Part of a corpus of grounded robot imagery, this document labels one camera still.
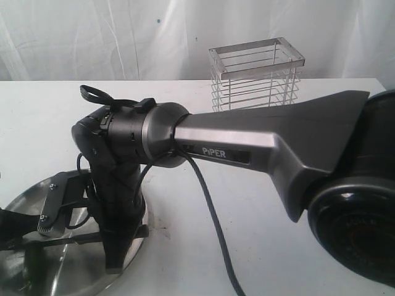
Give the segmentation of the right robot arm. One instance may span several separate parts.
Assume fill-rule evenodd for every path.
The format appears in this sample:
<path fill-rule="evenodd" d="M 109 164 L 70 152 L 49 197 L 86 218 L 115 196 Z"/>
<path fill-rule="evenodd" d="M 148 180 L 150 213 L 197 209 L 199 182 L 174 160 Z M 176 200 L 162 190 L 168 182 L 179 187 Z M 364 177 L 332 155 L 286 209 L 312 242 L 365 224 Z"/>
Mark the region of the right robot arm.
<path fill-rule="evenodd" d="M 189 113 L 182 105 L 114 99 L 72 127 L 106 270 L 120 273 L 146 236 L 141 183 L 153 166 L 196 159 L 269 175 L 291 221 L 307 213 L 319 244 L 349 270 L 394 286 L 394 91 L 343 91 L 291 105 Z"/>

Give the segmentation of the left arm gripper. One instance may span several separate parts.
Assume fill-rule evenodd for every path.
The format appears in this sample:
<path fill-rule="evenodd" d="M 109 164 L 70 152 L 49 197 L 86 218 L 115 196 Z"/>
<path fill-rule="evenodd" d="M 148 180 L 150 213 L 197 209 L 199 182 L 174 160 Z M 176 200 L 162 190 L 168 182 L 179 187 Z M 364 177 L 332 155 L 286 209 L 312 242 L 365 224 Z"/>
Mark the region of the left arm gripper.
<path fill-rule="evenodd" d="M 40 215 L 27 215 L 1 209 L 1 250 L 22 245 L 23 237 L 36 232 Z"/>

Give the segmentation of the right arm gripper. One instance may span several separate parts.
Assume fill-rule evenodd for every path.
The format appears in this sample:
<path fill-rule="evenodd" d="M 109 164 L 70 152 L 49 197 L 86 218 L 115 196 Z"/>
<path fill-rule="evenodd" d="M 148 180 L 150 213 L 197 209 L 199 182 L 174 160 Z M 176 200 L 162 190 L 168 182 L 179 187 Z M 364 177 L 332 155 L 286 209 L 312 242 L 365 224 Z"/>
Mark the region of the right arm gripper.
<path fill-rule="evenodd" d="M 121 274 L 127 253 L 144 216 L 138 181 L 141 166 L 90 157 L 89 167 L 98 199 L 97 222 L 102 238 L 107 274 Z"/>

